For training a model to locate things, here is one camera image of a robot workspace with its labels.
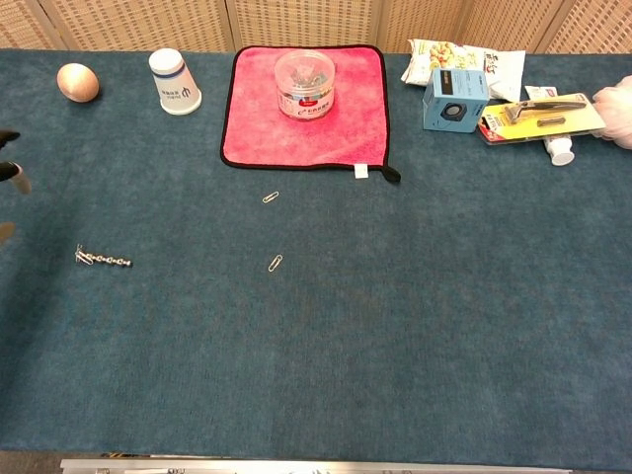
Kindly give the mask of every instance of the blue table cloth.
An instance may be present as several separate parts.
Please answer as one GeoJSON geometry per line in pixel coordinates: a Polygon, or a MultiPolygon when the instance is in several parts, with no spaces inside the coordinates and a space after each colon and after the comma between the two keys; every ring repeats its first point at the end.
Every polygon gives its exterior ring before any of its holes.
{"type": "MultiPolygon", "coordinates": [[[[33,182],[0,187],[0,448],[632,469],[630,151],[578,136],[556,168],[424,131],[387,54],[399,185],[235,169],[233,54],[185,53],[185,117],[148,55],[0,51],[0,159],[33,182]],[[67,62],[98,100],[61,95],[67,62]]],[[[528,55],[522,84],[592,95],[631,64],[528,55]]]]}

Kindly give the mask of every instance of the clear plastic container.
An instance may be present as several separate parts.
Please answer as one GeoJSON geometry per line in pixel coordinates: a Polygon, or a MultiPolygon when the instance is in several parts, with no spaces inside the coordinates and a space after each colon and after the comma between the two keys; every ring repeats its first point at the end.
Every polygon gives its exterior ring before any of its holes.
{"type": "Polygon", "coordinates": [[[275,64],[278,108],[288,117],[312,120],[334,107],[336,66],[326,54],[297,49],[275,64]]]}

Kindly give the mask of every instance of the pink towel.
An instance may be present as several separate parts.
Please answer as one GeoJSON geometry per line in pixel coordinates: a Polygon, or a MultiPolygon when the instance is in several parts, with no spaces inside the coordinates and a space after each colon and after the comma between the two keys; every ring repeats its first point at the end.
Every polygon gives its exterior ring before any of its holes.
{"type": "Polygon", "coordinates": [[[323,117],[299,121],[278,109],[275,64],[295,47],[249,46],[233,63],[221,157],[231,166],[309,170],[366,164],[388,181],[384,59],[370,45],[314,48],[336,64],[335,100],[323,117]]]}

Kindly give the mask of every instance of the snack bag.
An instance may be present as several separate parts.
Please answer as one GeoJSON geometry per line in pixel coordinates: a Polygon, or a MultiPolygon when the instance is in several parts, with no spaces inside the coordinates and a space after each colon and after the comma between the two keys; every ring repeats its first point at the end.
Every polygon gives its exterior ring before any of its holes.
{"type": "Polygon", "coordinates": [[[402,75],[406,84],[426,86],[436,67],[478,69],[485,72],[490,97],[519,102],[525,51],[496,51],[427,39],[409,39],[408,42],[413,51],[402,75]]]}

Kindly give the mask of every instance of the white paper cup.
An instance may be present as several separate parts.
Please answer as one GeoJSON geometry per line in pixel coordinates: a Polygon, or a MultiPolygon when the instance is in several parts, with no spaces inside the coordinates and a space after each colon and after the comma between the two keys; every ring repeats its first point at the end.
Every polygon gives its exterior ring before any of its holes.
{"type": "Polygon", "coordinates": [[[190,114],[201,104],[201,91],[196,85],[182,55],[170,47],[149,56],[160,105],[174,116],[190,114]]]}

